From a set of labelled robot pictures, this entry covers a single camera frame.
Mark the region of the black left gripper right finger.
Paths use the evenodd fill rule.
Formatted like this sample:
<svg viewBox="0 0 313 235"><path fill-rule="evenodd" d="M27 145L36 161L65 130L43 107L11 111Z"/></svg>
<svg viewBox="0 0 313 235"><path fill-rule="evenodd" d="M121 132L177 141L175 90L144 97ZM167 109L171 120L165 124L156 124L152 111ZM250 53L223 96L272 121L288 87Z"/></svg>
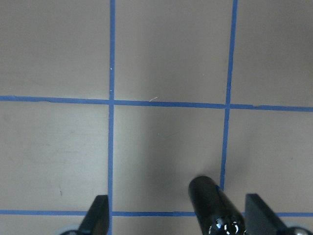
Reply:
<svg viewBox="0 0 313 235"><path fill-rule="evenodd" d="M246 195L245 225L250 235L288 235L289 229L256 193Z"/></svg>

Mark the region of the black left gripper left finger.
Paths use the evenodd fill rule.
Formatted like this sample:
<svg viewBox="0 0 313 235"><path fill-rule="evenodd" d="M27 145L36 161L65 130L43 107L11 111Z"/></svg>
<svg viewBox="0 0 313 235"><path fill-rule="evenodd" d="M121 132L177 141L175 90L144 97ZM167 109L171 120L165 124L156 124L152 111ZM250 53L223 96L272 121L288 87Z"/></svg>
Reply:
<svg viewBox="0 0 313 235"><path fill-rule="evenodd" d="M79 235L106 235L109 231L109 198L95 197L91 207L78 228Z"/></svg>

